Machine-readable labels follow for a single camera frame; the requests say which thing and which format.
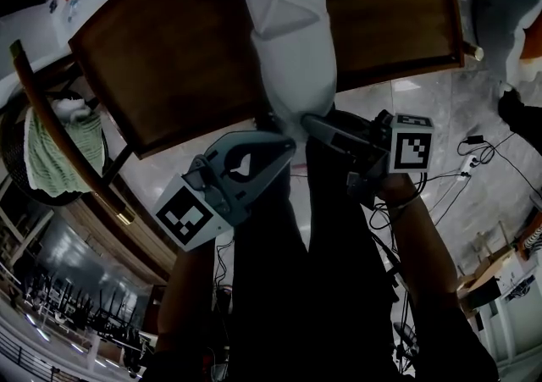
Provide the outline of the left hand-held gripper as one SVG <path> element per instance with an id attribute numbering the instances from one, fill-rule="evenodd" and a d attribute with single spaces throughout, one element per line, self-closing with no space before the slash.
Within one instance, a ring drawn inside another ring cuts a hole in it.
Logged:
<path id="1" fill-rule="evenodd" d="M 280 133 L 245 130 L 221 136 L 188 171 L 176 174 L 152 210 L 166 234 L 189 252 L 232 230 L 289 164 L 295 142 Z"/>

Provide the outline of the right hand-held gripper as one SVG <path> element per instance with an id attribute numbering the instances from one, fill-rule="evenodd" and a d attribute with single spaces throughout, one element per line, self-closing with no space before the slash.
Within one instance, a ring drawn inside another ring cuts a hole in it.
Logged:
<path id="1" fill-rule="evenodd" d="M 332 142 L 351 159 L 347 193 L 366 208 L 375 206 L 381 181 L 388 174 L 429 170 L 434 138 L 430 118 L 383 110 L 372 121 L 353 115 L 345 129 L 338 130 L 327 118 L 307 113 L 301 126 L 311 137 Z"/>

